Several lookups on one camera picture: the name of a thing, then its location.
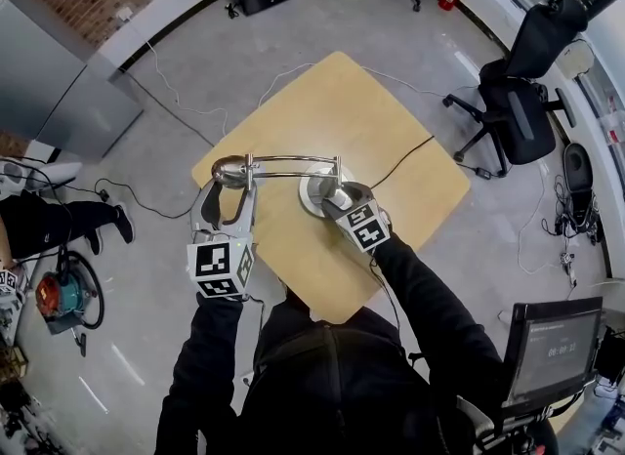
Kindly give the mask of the wooden crate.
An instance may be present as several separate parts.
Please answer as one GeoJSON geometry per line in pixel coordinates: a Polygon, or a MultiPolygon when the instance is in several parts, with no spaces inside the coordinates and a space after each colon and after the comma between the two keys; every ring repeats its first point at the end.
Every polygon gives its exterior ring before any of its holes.
{"type": "Polygon", "coordinates": [[[0,347],[0,385],[23,378],[27,365],[19,346],[0,347]]]}

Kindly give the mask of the clear jug red label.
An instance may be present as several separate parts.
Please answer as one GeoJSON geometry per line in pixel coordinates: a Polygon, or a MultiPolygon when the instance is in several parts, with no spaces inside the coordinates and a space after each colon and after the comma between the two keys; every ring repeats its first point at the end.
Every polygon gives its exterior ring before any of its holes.
{"type": "Polygon", "coordinates": [[[620,107],[614,96],[607,99],[608,113],[600,118],[609,145],[625,144],[625,107],[620,107]]]}

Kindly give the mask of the silver desk lamp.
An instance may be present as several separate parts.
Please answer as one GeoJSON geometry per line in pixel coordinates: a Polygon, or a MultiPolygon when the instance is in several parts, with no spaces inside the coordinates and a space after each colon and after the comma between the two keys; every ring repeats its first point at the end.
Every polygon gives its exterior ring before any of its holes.
{"type": "Polygon", "coordinates": [[[258,180],[298,178],[300,201],[307,212],[323,218],[322,204],[330,203],[341,211],[354,205],[348,193],[347,174],[342,158],[311,155],[230,155],[218,159],[211,169],[212,178],[228,188],[250,190],[258,180]],[[269,172],[264,165],[275,162],[311,163],[305,171],[269,172]]]}

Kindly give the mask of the yellow wooden table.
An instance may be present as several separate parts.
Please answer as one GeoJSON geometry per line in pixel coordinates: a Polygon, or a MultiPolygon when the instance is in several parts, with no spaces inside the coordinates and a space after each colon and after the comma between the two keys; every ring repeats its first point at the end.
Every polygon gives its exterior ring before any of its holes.
{"type": "MultiPolygon", "coordinates": [[[[452,158],[411,113],[347,55],[301,74],[222,138],[192,169],[205,185],[224,156],[339,155],[390,214],[394,232],[421,247],[468,192],[452,158]]],[[[254,239],[260,258],[320,318],[342,323],[378,291],[368,258],[303,207],[295,179],[260,187],[254,239]]]]}

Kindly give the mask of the person's left forearm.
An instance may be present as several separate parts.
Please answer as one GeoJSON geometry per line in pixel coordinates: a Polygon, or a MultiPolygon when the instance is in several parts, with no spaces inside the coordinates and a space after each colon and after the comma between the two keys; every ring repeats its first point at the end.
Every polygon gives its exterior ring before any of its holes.
{"type": "Polygon", "coordinates": [[[235,342],[243,304],[201,295],[197,302],[162,406],[163,414],[178,419],[233,412],[235,342]]]}

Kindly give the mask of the white cabinet with red sign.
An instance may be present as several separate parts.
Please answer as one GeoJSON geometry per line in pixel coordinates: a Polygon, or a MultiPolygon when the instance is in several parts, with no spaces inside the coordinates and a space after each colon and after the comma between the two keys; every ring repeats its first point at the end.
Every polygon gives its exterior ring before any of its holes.
{"type": "Polygon", "coordinates": [[[141,115],[125,77],[41,0],[0,0],[0,129],[97,161],[141,115]]]}

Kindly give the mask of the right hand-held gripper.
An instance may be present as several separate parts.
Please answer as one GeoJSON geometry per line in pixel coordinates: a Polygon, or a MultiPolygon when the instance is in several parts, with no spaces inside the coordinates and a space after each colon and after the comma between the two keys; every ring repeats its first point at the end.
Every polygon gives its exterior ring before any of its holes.
{"type": "Polygon", "coordinates": [[[362,204],[345,214],[334,202],[324,197],[321,209],[324,217],[335,222],[341,233],[362,253],[370,253],[390,239],[389,225],[369,186],[344,182],[344,192],[352,204],[362,204]]]}

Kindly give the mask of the grey round appliance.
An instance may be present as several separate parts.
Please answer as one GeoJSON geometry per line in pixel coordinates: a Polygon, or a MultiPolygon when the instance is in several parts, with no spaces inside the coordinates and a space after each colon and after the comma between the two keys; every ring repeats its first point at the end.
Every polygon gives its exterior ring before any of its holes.
{"type": "Polygon", "coordinates": [[[593,170],[586,149],[579,143],[570,143],[563,151],[564,179],[570,192],[591,190],[593,170]]]}

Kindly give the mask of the person's black jacket torso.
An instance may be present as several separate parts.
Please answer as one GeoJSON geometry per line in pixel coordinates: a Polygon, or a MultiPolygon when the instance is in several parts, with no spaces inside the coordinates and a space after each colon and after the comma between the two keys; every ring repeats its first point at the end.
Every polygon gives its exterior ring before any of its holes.
{"type": "Polygon", "coordinates": [[[280,450],[360,455],[473,455],[475,431],[449,386],[431,387],[409,364],[396,329],[363,309],[345,324],[313,321],[287,291],[266,322],[238,417],[280,450]]]}

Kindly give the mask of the white plastic device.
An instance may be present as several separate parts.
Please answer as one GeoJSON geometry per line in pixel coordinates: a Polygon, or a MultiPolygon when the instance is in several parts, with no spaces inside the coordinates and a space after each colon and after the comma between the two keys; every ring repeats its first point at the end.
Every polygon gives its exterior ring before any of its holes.
{"type": "Polygon", "coordinates": [[[23,191],[36,193],[68,184],[81,169],[80,162],[48,163],[37,167],[0,157],[0,201],[20,196],[23,191]]]}

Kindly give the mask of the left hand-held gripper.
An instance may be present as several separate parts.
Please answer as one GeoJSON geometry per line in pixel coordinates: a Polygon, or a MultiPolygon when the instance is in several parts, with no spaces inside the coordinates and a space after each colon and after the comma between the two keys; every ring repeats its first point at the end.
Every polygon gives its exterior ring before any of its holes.
{"type": "Polygon", "coordinates": [[[206,299],[233,298],[246,293],[255,263],[253,228],[258,187],[243,190],[234,217],[223,221],[223,186],[211,179],[190,210],[192,242],[187,246],[187,274],[206,299]]]}

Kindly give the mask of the teal and red vacuum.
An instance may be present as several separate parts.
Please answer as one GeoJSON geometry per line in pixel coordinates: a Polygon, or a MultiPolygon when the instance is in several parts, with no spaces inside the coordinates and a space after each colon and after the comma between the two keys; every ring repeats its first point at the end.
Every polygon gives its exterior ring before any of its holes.
{"type": "Polygon", "coordinates": [[[61,249],[56,269],[44,273],[35,298],[52,335],[76,326],[96,330],[104,321],[104,293],[98,276],[76,251],[61,249]]]}

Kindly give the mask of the white bag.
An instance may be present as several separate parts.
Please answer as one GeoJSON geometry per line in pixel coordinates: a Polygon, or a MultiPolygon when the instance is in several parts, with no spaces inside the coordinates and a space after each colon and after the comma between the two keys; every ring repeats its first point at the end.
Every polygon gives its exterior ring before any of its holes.
{"type": "Polygon", "coordinates": [[[562,50],[556,64],[564,77],[574,79],[587,73],[593,66],[594,59],[595,55],[590,45],[583,38],[578,38],[562,50]]]}

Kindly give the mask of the black display screen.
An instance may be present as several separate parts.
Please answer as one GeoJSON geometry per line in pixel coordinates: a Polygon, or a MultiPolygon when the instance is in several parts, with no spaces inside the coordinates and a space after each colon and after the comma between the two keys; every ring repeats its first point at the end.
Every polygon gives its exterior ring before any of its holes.
{"type": "Polygon", "coordinates": [[[603,299],[516,303],[504,358],[502,414],[530,414],[595,378],[603,299]]]}

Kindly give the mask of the black mesh office chair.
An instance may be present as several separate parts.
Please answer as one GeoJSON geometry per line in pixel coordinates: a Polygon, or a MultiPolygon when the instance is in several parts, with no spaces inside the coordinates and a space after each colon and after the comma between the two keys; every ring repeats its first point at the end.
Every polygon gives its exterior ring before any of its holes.
{"type": "Polygon", "coordinates": [[[501,169],[534,162],[556,147],[548,114],[567,111],[563,99],[550,101],[547,87],[540,84],[557,57],[588,25],[587,13],[579,0],[548,0],[532,6],[521,22],[509,55],[487,63],[479,71],[478,91],[485,110],[454,95],[443,98],[468,112],[481,129],[453,155],[456,163],[482,138],[489,136],[501,169]]]}

